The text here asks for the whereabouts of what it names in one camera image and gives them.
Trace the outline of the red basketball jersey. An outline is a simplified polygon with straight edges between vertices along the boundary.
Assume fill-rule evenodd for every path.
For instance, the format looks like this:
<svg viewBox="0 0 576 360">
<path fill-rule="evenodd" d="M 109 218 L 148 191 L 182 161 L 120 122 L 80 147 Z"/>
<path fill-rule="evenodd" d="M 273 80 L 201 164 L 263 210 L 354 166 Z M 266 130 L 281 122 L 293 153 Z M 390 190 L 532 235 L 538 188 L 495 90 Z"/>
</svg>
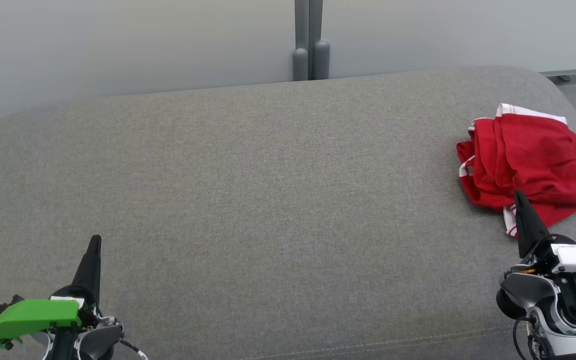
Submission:
<svg viewBox="0 0 576 360">
<path fill-rule="evenodd" d="M 476 154 L 473 142 L 459 142 L 456 146 L 456 151 L 461 161 L 461 166 L 458 170 L 459 179 L 467 198 L 477 207 L 489 208 L 502 214 L 505 233 L 517 239 L 518 225 L 515 219 L 517 206 L 515 205 L 514 192 L 498 194 L 487 193 L 479 189 L 474 182 Z M 547 228 L 572 216 L 576 212 L 576 206 L 540 203 L 533 199 L 530 199 L 529 202 Z"/>
</svg>

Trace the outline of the grey partition post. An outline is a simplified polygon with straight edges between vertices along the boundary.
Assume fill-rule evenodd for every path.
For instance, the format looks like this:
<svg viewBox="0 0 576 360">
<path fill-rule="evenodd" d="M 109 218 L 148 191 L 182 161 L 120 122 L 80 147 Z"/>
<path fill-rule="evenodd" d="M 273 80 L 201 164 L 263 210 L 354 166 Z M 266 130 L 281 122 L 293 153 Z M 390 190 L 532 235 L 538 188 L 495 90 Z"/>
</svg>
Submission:
<svg viewBox="0 0 576 360">
<path fill-rule="evenodd" d="M 310 0 L 294 0 L 295 50 L 292 51 L 293 81 L 309 80 Z"/>
<path fill-rule="evenodd" d="M 330 71 L 330 43 L 322 38 L 323 0 L 308 0 L 309 80 L 327 80 Z"/>
</svg>

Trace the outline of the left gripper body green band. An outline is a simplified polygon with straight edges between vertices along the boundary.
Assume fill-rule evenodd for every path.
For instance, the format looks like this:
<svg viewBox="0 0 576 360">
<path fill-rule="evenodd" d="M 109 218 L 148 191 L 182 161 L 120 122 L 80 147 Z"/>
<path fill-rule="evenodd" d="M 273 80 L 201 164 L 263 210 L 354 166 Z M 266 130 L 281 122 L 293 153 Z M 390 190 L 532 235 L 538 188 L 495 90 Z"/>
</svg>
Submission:
<svg viewBox="0 0 576 360">
<path fill-rule="evenodd" d="M 78 333 L 96 326 L 98 303 L 87 303 L 66 285 L 48 298 L 28 298 L 9 306 L 0 315 L 0 347 L 12 340 L 39 332 L 76 330 Z"/>
</svg>

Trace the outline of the red shorts white stripe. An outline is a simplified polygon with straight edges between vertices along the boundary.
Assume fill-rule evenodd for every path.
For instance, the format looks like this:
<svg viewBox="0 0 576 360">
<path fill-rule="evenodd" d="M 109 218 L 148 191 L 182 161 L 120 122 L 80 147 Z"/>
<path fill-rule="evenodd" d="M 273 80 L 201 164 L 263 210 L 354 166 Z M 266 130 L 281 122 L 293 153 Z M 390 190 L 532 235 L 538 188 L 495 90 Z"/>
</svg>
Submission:
<svg viewBox="0 0 576 360">
<path fill-rule="evenodd" d="M 474 183 L 487 193 L 523 191 L 538 203 L 576 207 L 576 133 L 561 116 L 500 104 L 468 129 Z"/>
</svg>

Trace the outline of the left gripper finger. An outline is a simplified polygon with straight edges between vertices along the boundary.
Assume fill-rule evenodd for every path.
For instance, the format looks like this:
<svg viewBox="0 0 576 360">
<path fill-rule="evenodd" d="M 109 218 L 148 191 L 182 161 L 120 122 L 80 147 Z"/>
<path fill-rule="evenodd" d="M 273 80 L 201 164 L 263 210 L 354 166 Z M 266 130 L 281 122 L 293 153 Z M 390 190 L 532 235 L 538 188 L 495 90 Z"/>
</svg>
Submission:
<svg viewBox="0 0 576 360">
<path fill-rule="evenodd" d="M 99 302 L 101 289 L 101 248 L 101 235 L 93 235 L 71 282 L 74 293 L 83 296 L 89 304 L 97 304 Z"/>
</svg>

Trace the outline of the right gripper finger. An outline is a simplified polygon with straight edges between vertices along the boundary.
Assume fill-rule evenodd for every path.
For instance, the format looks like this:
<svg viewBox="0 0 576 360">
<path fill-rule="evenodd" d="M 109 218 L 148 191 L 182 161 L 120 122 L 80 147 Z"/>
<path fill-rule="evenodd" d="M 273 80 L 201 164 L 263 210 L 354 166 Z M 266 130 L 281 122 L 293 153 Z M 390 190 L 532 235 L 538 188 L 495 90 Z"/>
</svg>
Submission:
<svg viewBox="0 0 576 360">
<path fill-rule="evenodd" d="M 550 232 L 523 191 L 515 191 L 514 201 L 518 254 L 526 259 L 534 255 L 543 240 L 550 237 Z"/>
</svg>

